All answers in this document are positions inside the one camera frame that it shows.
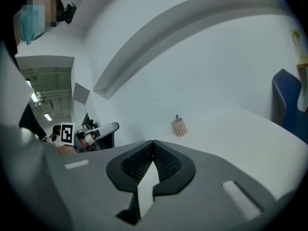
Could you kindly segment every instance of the face mask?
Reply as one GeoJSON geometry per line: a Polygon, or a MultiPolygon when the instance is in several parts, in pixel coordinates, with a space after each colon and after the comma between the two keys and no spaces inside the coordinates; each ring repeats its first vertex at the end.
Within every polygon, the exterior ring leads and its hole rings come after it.
{"type": "Polygon", "coordinates": [[[19,39],[29,45],[44,32],[45,5],[26,5],[26,10],[21,10],[20,13],[19,39]]]}

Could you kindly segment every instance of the white table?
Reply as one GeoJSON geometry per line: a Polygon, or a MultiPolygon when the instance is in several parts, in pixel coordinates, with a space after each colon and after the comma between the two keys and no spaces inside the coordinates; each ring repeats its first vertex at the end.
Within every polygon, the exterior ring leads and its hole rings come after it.
{"type": "Polygon", "coordinates": [[[243,109],[188,128],[183,137],[169,134],[155,139],[218,155],[263,184],[276,199],[295,189],[307,169],[307,144],[243,109]]]}

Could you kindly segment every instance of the headset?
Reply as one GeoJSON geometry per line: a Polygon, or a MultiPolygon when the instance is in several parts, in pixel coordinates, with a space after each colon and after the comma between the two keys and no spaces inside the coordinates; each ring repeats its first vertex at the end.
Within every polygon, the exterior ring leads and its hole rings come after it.
{"type": "Polygon", "coordinates": [[[63,16],[62,16],[62,21],[65,21],[66,23],[70,24],[73,20],[73,16],[76,12],[76,5],[73,4],[72,2],[69,2],[66,6],[66,8],[63,9],[63,16]]]}

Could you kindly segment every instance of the pink pen holder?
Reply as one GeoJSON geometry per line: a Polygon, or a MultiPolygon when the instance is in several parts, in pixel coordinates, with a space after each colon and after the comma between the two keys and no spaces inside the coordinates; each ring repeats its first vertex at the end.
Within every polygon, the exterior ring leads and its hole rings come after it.
{"type": "Polygon", "coordinates": [[[175,119],[171,122],[171,125],[178,137],[184,136],[187,133],[187,129],[182,118],[175,119]]]}

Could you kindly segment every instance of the ceiling light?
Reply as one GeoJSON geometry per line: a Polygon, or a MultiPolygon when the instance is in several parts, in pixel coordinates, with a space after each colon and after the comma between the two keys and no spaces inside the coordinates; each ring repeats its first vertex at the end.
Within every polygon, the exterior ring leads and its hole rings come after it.
{"type": "Polygon", "coordinates": [[[45,114],[44,116],[47,118],[47,120],[52,121],[52,119],[50,118],[49,114],[45,114]]]}
{"type": "MultiPolygon", "coordinates": [[[[26,80],[26,82],[28,83],[28,85],[32,88],[32,85],[31,85],[31,82],[30,80],[26,80]]],[[[32,95],[31,95],[31,98],[34,102],[38,102],[38,98],[36,97],[35,93],[33,92],[32,95]]]]}
{"type": "Polygon", "coordinates": [[[26,80],[26,82],[27,82],[28,85],[32,88],[30,80],[26,80]]]}

